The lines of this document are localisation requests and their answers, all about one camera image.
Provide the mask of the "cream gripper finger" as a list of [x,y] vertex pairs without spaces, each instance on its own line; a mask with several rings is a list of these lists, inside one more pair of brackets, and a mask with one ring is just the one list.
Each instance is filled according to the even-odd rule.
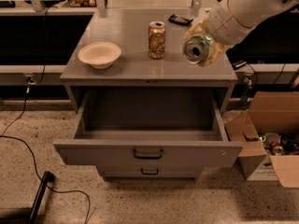
[[207,28],[207,17],[204,17],[201,21],[193,25],[185,34],[183,37],[184,41],[187,41],[192,36],[195,35],[202,35],[208,32]]
[[224,54],[232,45],[225,45],[222,43],[214,43],[208,50],[207,57],[199,63],[200,66],[206,67],[216,62],[222,54]]

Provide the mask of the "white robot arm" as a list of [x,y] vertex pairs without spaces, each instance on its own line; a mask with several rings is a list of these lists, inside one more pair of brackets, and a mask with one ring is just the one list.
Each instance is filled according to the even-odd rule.
[[221,0],[186,32],[183,55],[190,63],[211,65],[261,22],[298,3],[299,0]]

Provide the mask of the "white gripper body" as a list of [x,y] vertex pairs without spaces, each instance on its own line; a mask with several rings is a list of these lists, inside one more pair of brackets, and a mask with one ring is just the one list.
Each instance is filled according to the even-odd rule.
[[221,0],[207,14],[206,26],[213,39],[223,45],[236,45],[252,31],[233,16],[229,0]]

